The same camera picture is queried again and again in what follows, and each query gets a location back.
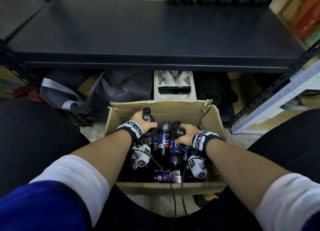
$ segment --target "white metal shelf post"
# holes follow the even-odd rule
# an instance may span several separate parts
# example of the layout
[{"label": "white metal shelf post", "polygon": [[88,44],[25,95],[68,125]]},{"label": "white metal shelf post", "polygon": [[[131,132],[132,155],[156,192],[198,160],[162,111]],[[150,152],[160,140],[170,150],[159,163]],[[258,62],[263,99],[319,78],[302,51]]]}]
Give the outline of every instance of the white metal shelf post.
[{"label": "white metal shelf post", "polygon": [[271,115],[277,108],[293,99],[305,90],[320,90],[320,61],[305,71],[300,70],[291,77],[291,82],[279,90],[274,96],[260,105],[246,118],[231,128],[232,134],[265,134],[267,131],[246,130],[249,126],[261,122],[262,118]]}]

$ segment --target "concrete floor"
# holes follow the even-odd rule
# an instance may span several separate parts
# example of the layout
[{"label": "concrete floor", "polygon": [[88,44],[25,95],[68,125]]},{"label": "concrete floor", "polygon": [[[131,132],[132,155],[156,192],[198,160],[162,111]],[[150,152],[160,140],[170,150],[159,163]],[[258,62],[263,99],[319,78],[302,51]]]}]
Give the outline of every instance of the concrete floor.
[{"label": "concrete floor", "polygon": [[[86,136],[90,142],[94,142],[103,137],[105,131],[106,123],[97,122],[94,123],[92,127],[83,127],[80,129],[82,134]],[[229,144],[241,147],[249,148],[256,140],[258,140],[261,135],[252,135],[252,134],[239,134],[232,135],[230,130],[225,129],[227,142]],[[129,195],[131,200],[136,204],[144,207],[145,209],[157,213],[165,217],[174,216],[174,200],[172,196],[144,196],[144,195]],[[194,203],[193,197],[191,195],[186,195],[184,197],[187,213],[193,213],[199,210],[198,206]],[[177,203],[177,217],[184,216],[182,199],[181,196],[176,197]]]}]

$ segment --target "black trousers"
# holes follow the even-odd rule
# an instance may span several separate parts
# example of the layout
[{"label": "black trousers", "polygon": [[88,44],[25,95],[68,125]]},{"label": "black trousers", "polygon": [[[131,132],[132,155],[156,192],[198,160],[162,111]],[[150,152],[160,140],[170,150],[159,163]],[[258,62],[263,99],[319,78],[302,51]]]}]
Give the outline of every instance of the black trousers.
[{"label": "black trousers", "polygon": [[[45,104],[0,102],[0,197],[27,184],[47,166],[89,141],[79,128]],[[320,109],[304,112],[262,136],[249,151],[320,183]],[[95,230],[168,230],[173,219],[110,191]],[[203,209],[177,218],[174,230],[261,230],[254,215],[229,187]]]}]

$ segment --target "black wrist strap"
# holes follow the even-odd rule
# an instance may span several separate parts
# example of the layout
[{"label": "black wrist strap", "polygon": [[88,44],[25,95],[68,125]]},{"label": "black wrist strap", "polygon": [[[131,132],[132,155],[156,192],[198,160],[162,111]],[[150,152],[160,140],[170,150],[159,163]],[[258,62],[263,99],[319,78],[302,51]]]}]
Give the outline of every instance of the black wrist strap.
[{"label": "black wrist strap", "polygon": [[218,134],[210,131],[200,131],[192,138],[193,148],[198,152],[201,152],[202,157],[209,162],[211,162],[211,160],[207,155],[206,147],[208,142],[212,139],[222,140]]},{"label": "black wrist strap", "polygon": [[129,120],[122,125],[118,126],[117,131],[125,130],[129,132],[131,136],[131,147],[134,145],[135,142],[138,142],[138,139],[143,135],[143,129],[141,126],[134,120]]}]

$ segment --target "white sleeve cuff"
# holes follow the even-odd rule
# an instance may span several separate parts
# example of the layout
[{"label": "white sleeve cuff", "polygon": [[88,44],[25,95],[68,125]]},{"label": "white sleeve cuff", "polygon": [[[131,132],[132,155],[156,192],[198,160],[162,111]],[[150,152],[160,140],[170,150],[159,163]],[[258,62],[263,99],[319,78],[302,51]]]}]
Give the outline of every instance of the white sleeve cuff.
[{"label": "white sleeve cuff", "polygon": [[78,193],[88,208],[93,227],[96,225],[110,193],[107,180],[97,169],[83,158],[66,155],[30,183],[48,180],[59,181]]},{"label": "white sleeve cuff", "polygon": [[300,174],[278,178],[266,191],[255,211],[264,231],[301,231],[320,210],[320,184]]}]

